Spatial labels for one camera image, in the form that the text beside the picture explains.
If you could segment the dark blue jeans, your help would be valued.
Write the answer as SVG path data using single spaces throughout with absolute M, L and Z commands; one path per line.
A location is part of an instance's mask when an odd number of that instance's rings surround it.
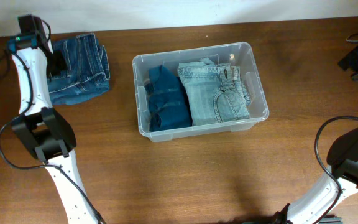
M 75 105 L 110 90 L 106 49 L 94 33 L 80 34 L 52 44 L 62 53 L 67 66 L 48 83 L 53 105 Z

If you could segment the light blue jeans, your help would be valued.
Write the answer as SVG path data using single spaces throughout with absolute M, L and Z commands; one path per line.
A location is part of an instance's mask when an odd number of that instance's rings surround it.
M 247 106 L 251 99 L 239 66 L 202 58 L 179 64 L 177 74 L 186 90 L 194 126 L 250 118 Z

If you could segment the blue shirt bundle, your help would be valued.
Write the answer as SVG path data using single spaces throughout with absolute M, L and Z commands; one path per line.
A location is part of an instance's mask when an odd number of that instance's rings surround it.
M 187 128 L 192 126 L 188 97 L 180 79 L 163 65 L 149 70 L 150 131 Z

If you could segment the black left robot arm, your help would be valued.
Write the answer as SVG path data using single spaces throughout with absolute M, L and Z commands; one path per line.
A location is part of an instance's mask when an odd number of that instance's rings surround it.
M 8 123 L 14 134 L 51 176 L 69 223 L 104 223 L 90 202 L 76 164 L 76 137 L 72 127 L 52 106 L 48 82 L 67 69 L 54 51 L 46 31 L 50 26 L 32 14 L 18 18 L 20 33 L 7 50 L 19 78 L 21 105 L 18 117 Z

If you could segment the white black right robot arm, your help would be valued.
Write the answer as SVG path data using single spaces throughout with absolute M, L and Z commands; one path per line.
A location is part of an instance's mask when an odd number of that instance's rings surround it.
M 322 127 L 339 120 L 358 121 L 356 116 L 337 116 Z M 329 149 L 325 162 L 315 150 L 323 175 L 300 199 L 276 212 L 272 223 L 341 223 L 329 213 L 344 199 L 358 193 L 358 128 L 338 137 Z

